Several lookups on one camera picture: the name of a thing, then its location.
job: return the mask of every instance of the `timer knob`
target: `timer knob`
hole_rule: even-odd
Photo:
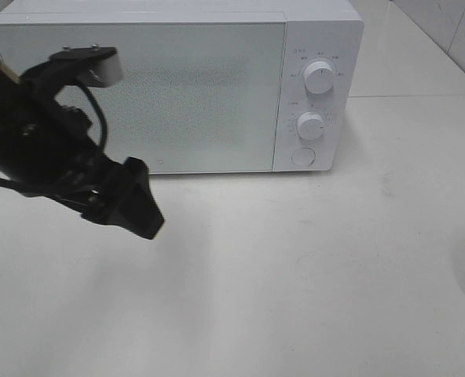
[[[335,68],[331,62],[317,60],[304,70],[304,84],[313,94],[322,94],[334,86]]]
[[[316,112],[305,112],[297,118],[297,133],[301,139],[316,140],[325,132],[325,121]]]

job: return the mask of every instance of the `power level knob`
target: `power level knob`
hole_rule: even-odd
[[[305,112],[297,118],[297,133],[301,139],[316,140],[325,132],[325,121],[316,112]]]
[[[334,86],[335,68],[331,62],[317,60],[304,70],[304,84],[313,94],[328,92]]]

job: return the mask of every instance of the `control panel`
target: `control panel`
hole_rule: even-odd
[[[273,170],[328,170],[363,23],[288,22]]]

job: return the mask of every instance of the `round button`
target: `round button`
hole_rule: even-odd
[[[300,148],[292,153],[292,162],[298,167],[308,167],[314,163],[316,156],[311,148]]]
[[[297,133],[301,139],[316,140],[325,132],[325,121],[316,112],[306,112],[297,118]]]
[[[334,86],[335,68],[329,61],[317,60],[304,70],[304,84],[313,94],[328,92]]]

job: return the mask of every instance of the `microwave door window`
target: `microwave door window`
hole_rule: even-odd
[[[284,32],[284,23],[63,24],[7,26],[0,38],[28,46],[1,51],[17,71],[62,46],[117,47],[124,79],[94,90],[107,153],[139,157],[151,172],[226,172],[272,169]],[[89,108],[73,90],[58,99]]]

